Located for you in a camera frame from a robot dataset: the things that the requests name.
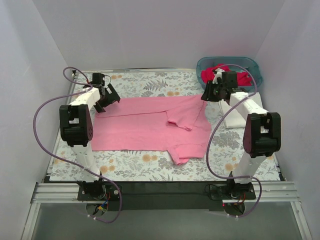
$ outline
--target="folded pink fabric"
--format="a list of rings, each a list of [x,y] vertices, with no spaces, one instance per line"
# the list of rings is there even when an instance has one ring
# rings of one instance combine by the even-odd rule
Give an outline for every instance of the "folded pink fabric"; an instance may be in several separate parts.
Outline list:
[[[211,125],[201,95],[123,98],[97,113],[93,151],[168,151],[175,164],[203,158]]]

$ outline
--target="purple cable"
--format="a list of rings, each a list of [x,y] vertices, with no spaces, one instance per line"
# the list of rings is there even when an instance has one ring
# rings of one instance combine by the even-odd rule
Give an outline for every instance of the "purple cable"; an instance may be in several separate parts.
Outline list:
[[[106,181],[108,181],[109,183],[111,183],[112,185],[115,186],[115,188],[118,190],[119,192],[119,200],[120,200],[120,206],[119,206],[119,210],[116,214],[116,216],[114,217],[114,219],[110,220],[110,221],[107,221],[107,220],[104,220],[104,219],[101,219],[101,218],[98,218],[96,217],[95,219],[98,220],[98,221],[101,221],[101,222],[104,222],[106,224],[110,224],[110,223],[113,223],[115,220],[117,220],[117,218],[119,217],[120,215],[120,212],[121,212],[121,208],[122,208],[122,195],[121,195],[121,191],[119,189],[119,187],[117,186],[117,184],[115,182],[113,182],[112,180],[110,180],[109,178],[105,177],[105,176],[102,176],[102,175],[99,175],[99,174],[96,174],[95,172],[85,168],[84,166],[82,166],[81,164],[77,163],[77,162],[73,162],[73,161],[70,161],[70,160],[67,160],[67,159],[64,159],[62,157],[59,157],[55,154],[53,154],[52,152],[50,152],[49,150],[47,150],[43,145],[42,143],[40,142],[39,140],[39,137],[38,137],[38,134],[37,134],[37,129],[36,129],[36,121],[37,121],[37,116],[40,112],[40,110],[45,106],[47,105],[48,103],[54,101],[54,100],[58,100],[58,99],[62,99],[62,98],[67,98],[67,97],[72,97],[72,96],[76,96],[76,95],[80,95],[80,94],[84,94],[86,93],[87,91],[90,91],[93,86],[91,84],[87,84],[87,83],[79,83],[79,82],[76,82],[76,81],[72,81],[72,79],[68,78],[66,76],[66,70],[68,69],[73,69],[73,70],[76,70],[78,71],[79,73],[81,73],[85,79],[89,82],[89,79],[87,78],[87,76],[82,72],[80,71],[79,69],[75,68],[75,67],[72,67],[72,66],[68,66],[66,67],[65,69],[63,69],[63,76],[65,77],[65,79],[67,79],[69,82],[73,83],[73,84],[78,84],[78,85],[89,85],[90,88],[89,89],[86,89],[84,91],[81,91],[81,92],[77,92],[77,93],[72,93],[72,94],[69,94],[69,95],[64,95],[64,96],[57,96],[57,97],[54,97],[52,99],[49,99],[48,101],[44,102],[43,104],[41,104],[41,106],[35,111],[35,114],[34,114],[34,117],[33,117],[33,134],[34,134],[34,137],[35,137],[35,140],[36,142],[39,144],[40,148],[42,148],[43,151],[45,151],[47,154],[49,154],[50,156],[56,158],[56,159],[59,159],[61,161],[64,161],[66,163],[69,163],[69,164],[73,164],[73,165],[76,165],[78,166],[79,168],[87,171],[88,173],[100,178],[100,179],[104,179]]]
[[[217,123],[217,125],[215,126],[212,134],[211,134],[211,137],[209,139],[209,143],[208,143],[208,146],[207,146],[207,149],[206,149],[206,156],[205,156],[205,159],[206,159],[206,165],[209,169],[209,171],[217,178],[219,179],[254,179],[258,182],[259,184],[259,187],[260,187],[260,191],[259,191],[259,196],[255,202],[255,204],[253,205],[253,207],[246,213],[244,213],[243,215],[240,215],[240,216],[235,216],[235,215],[230,215],[231,217],[234,217],[234,218],[242,218],[242,217],[245,217],[247,215],[249,215],[255,208],[256,206],[258,205],[260,199],[261,199],[261,195],[262,195],[262,185],[261,185],[261,182],[258,178],[254,177],[254,176],[249,176],[249,175],[243,175],[243,176],[219,176],[218,174],[216,174],[210,167],[210,164],[209,164],[209,151],[210,151],[210,145],[211,145],[211,142],[215,136],[215,133],[217,132],[220,124],[223,122],[223,120],[226,118],[226,116],[232,111],[234,110],[236,107],[238,107],[240,104],[242,104],[244,101],[246,101],[248,98],[251,98],[252,96],[254,96],[256,93],[257,93],[257,84],[256,84],[256,81],[254,79],[254,77],[251,75],[251,73],[249,71],[247,71],[245,68],[243,68],[242,66],[239,66],[239,65],[236,65],[236,64],[224,64],[224,65],[221,65],[219,66],[220,67],[223,67],[223,66],[234,66],[234,67],[238,67],[242,70],[244,70],[245,72],[247,72],[249,74],[249,76],[252,78],[252,81],[253,81],[253,85],[254,85],[254,93],[248,95],[248,97],[245,97],[244,99],[242,99],[241,101],[239,101],[236,105],[234,105],[233,107],[231,107],[223,116],[222,118],[220,119],[220,121]]]

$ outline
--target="purple hose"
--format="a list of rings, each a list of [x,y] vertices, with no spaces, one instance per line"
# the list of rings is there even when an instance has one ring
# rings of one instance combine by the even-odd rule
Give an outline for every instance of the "purple hose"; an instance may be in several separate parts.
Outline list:
[[[206,156],[205,156],[205,159],[206,159],[206,165],[210,171],[210,173],[212,173],[215,177],[219,178],[219,179],[254,179],[258,182],[259,184],[259,187],[260,187],[260,191],[259,191],[259,196],[255,202],[255,204],[253,205],[253,207],[246,213],[244,213],[243,215],[240,215],[240,216],[235,216],[235,215],[230,215],[231,217],[238,217],[238,218],[242,218],[242,217],[245,217],[247,215],[249,215],[255,208],[256,206],[258,205],[260,199],[261,199],[261,195],[262,195],[262,185],[261,185],[261,182],[259,181],[258,178],[254,177],[254,176],[249,176],[249,175],[244,175],[244,176],[219,176],[218,174],[216,174],[210,167],[210,164],[209,164],[209,151],[210,151],[210,145],[211,145],[211,142],[215,136],[215,133],[217,132],[220,124],[223,122],[223,120],[226,118],[226,116],[232,111],[234,110],[236,107],[238,107],[240,104],[242,104],[244,101],[246,101],[248,98],[254,96],[256,93],[257,93],[257,84],[256,84],[256,81],[254,79],[254,77],[251,75],[251,73],[249,71],[247,71],[245,68],[243,68],[242,66],[239,66],[239,65],[236,65],[236,64],[224,64],[224,65],[221,65],[219,66],[220,67],[223,67],[223,66],[234,66],[234,67],[238,67],[242,70],[244,70],[245,72],[247,72],[249,74],[249,76],[252,78],[252,81],[253,81],[253,85],[254,85],[254,93],[250,94],[248,97],[245,97],[244,99],[242,99],[241,101],[239,101],[236,105],[234,105],[233,107],[231,107],[223,116],[222,118],[220,119],[220,121],[217,123],[217,125],[215,126],[212,134],[211,134],[211,137],[209,139],[209,143],[208,143],[208,146],[207,146],[207,149],[206,149]]]
[[[68,70],[68,69],[73,69],[73,70],[78,71],[79,73],[81,73],[81,74],[85,77],[85,79],[86,79],[88,82],[89,82],[89,80],[88,80],[87,76],[86,76],[82,71],[80,71],[79,69],[77,69],[77,68],[75,68],[75,67],[68,66],[68,67],[66,67],[65,69],[63,69],[63,72],[62,72],[62,73],[63,73],[63,76],[64,76],[69,82],[71,82],[71,83],[73,83],[73,84],[78,84],[78,85],[90,85],[90,84],[87,84],[87,83],[79,83],[79,82],[76,82],[76,81],[72,81],[72,79],[70,79],[70,78],[68,78],[68,77],[66,76],[66,70]],[[41,106],[35,111],[35,114],[34,114],[34,117],[33,117],[33,133],[34,133],[35,140],[36,140],[36,142],[39,144],[40,148],[42,148],[42,150],[45,151],[45,152],[46,152],[47,154],[49,154],[50,156],[52,156],[52,157],[54,157],[54,158],[56,158],[56,159],[59,159],[59,160],[61,160],[61,161],[64,161],[64,162],[66,162],[66,163],[76,165],[76,166],[78,166],[79,168],[87,171],[88,173],[90,173],[90,174],[92,174],[92,175],[94,175],[94,176],[96,176],[96,177],[98,177],[98,178],[100,178],[100,179],[104,179],[104,180],[108,181],[109,183],[111,183],[112,185],[115,186],[115,188],[116,188],[116,189],[118,190],[118,192],[119,192],[119,199],[120,199],[119,210],[118,210],[115,218],[112,219],[112,220],[110,220],[110,221],[107,221],[107,220],[104,220],[104,219],[98,218],[98,217],[95,218],[95,219],[98,220],[98,221],[101,221],[101,222],[110,224],[110,223],[113,223],[115,220],[117,220],[117,218],[118,218],[119,215],[120,215],[121,208],[122,208],[122,195],[121,195],[121,191],[120,191],[119,187],[117,186],[117,184],[116,184],[115,182],[113,182],[112,180],[110,180],[109,178],[105,177],[105,176],[98,175],[98,174],[94,173],[93,171],[85,168],[84,166],[82,166],[81,164],[79,164],[79,163],[77,163],[77,162],[73,162],[73,161],[64,159],[64,158],[62,158],[62,157],[59,157],[59,156],[53,154],[53,153],[50,152],[49,150],[47,150],[47,149],[42,145],[42,143],[40,142],[39,137],[38,137],[38,134],[37,134],[37,129],[36,129],[37,116],[38,116],[40,110],[41,110],[45,105],[47,105],[48,103],[50,103],[50,102],[52,102],[52,101],[54,101],[54,100],[58,100],[58,99],[62,99],[62,98],[67,98],[67,97],[71,97],[71,96],[76,96],[76,95],[80,95],[80,94],[84,94],[84,93],[86,93],[87,91],[90,91],[92,88],[93,88],[93,86],[90,85],[90,88],[89,88],[89,89],[86,89],[86,90],[84,90],[84,91],[77,92],[77,93],[72,93],[72,94],[64,95],[64,96],[57,96],[57,97],[54,97],[54,98],[52,98],[52,99],[49,99],[48,101],[46,101],[46,102],[44,102],[43,104],[41,104]]]

